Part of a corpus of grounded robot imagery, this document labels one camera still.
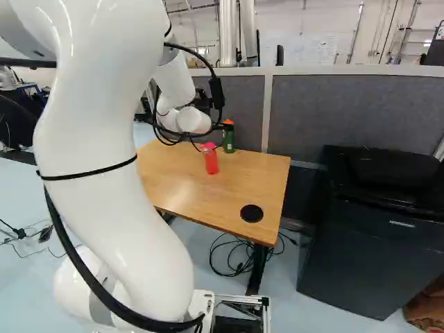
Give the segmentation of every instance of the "light blue floor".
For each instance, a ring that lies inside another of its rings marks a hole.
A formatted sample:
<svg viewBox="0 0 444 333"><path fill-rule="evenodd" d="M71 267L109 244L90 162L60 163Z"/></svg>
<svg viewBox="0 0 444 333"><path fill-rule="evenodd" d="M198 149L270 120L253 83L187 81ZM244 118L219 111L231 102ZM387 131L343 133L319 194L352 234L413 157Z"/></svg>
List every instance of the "light blue floor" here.
<svg viewBox="0 0 444 333"><path fill-rule="evenodd" d="M153 133L146 124L135 124L137 146L151 141ZM43 228L49 214L42 193L42 183L35 167L0 159L0 219L13 226ZM182 239L194 261L196 288L215 293L242 295L248 274L235 278L215 275L208 264L210 245L220 234L216 230L176 219L172 228ZM286 232L296 238L297 235ZM21 255L41 250L44 246L21 243ZM63 254L55 235L49 241L55 254ZM215 264L226 265L228 249L217 255ZM244 254L235 254L242 259ZM19 259L11 246L0 246L0 331L7 333L45 332L79 333L85 329L55 304L52 277L62 259L47 251ZM384 322L373 321L331 307L303 296L295 290L298 250L286 242L284 254L267 263L260 293L271 297L272 331L274 333L416 333L398 311Z"/></svg>

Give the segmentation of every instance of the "cubicle wall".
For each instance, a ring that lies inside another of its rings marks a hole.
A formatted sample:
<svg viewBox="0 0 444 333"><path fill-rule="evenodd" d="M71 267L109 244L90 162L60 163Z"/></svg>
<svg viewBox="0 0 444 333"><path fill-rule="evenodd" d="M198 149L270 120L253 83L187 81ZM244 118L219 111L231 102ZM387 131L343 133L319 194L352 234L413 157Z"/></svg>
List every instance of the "cubicle wall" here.
<svg viewBox="0 0 444 333"><path fill-rule="evenodd" d="M317 162L326 144L432 155L444 134L444 78L274 76L268 151Z"/></svg>
<svg viewBox="0 0 444 333"><path fill-rule="evenodd" d="M202 87L211 96L208 80L210 77L193 77L194 84ZM264 107L264 76L221 76L226 102L223 119L236 124L236 145L248 151L261 151L262 116ZM217 119L217 111L212 118ZM214 141L220 144L222 132L216 131L209 137L197 141Z"/></svg>
<svg viewBox="0 0 444 333"><path fill-rule="evenodd" d="M442 67L256 67L216 73L227 98L224 118L236 122L239 148L316 163L326 144L433 155L444 135ZM207 70L191 74L208 91Z"/></svg>

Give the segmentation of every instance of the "wooden table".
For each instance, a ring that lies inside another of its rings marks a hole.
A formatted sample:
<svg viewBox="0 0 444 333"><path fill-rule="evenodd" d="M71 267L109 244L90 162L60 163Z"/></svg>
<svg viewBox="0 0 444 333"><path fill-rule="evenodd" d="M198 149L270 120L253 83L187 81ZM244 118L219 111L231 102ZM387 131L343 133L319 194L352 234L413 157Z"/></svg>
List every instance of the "wooden table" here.
<svg viewBox="0 0 444 333"><path fill-rule="evenodd" d="M201 153L188 142L165 146L151 142L138 150L137 164L154 206L175 216L249 239L255 243L247 293L257 293L268 248L278 239L290 158L218 148L219 173L208 175ZM240 215L245 205L262 208L257 223Z"/></svg>

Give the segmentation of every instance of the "green bottle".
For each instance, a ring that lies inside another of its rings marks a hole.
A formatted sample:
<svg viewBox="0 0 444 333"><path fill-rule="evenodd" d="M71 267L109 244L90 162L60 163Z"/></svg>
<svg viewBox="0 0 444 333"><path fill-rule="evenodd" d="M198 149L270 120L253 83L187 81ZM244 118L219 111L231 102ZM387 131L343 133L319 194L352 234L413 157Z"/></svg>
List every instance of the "green bottle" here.
<svg viewBox="0 0 444 333"><path fill-rule="evenodd" d="M223 122L223 150L227 154L231 154L236 151L234 147L234 122L233 120L225 120Z"/></svg>

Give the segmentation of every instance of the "black circular pad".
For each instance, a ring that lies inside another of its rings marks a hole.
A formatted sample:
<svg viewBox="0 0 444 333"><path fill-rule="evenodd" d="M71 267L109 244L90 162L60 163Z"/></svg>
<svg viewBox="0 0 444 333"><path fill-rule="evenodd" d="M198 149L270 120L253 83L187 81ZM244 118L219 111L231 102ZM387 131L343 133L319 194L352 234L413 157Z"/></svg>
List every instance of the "black circular pad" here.
<svg viewBox="0 0 444 333"><path fill-rule="evenodd" d="M243 206L241 209L241 218L245 222L256 223L262 220L264 212L261 207L256 205Z"/></svg>

